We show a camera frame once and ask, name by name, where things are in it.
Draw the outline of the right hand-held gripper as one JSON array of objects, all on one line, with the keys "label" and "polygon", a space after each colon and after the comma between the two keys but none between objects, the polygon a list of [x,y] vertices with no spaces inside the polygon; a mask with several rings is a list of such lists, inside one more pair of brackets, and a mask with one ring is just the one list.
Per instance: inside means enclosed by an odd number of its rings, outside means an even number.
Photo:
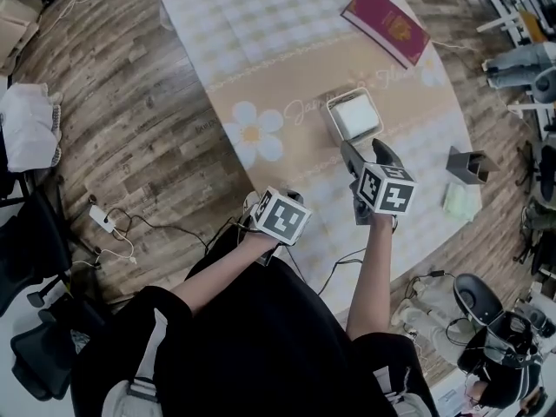
[{"label": "right hand-held gripper", "polygon": [[350,189],[354,197],[357,225],[369,225],[373,215],[391,215],[393,228],[397,217],[406,215],[412,205],[417,181],[402,168],[401,159],[383,141],[372,141],[377,163],[367,163],[349,141],[341,143],[341,155],[348,173],[354,178]]}]

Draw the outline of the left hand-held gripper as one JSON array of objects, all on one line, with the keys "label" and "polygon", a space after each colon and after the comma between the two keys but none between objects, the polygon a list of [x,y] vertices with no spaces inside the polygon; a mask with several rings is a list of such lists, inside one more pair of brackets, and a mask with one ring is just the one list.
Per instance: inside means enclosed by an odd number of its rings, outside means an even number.
[{"label": "left hand-held gripper", "polygon": [[303,197],[293,190],[279,191],[267,187],[261,195],[252,191],[243,203],[241,240],[247,233],[263,234],[278,244],[261,257],[257,263],[267,266],[280,254],[279,247],[291,247],[301,237],[312,211],[304,205]]}]

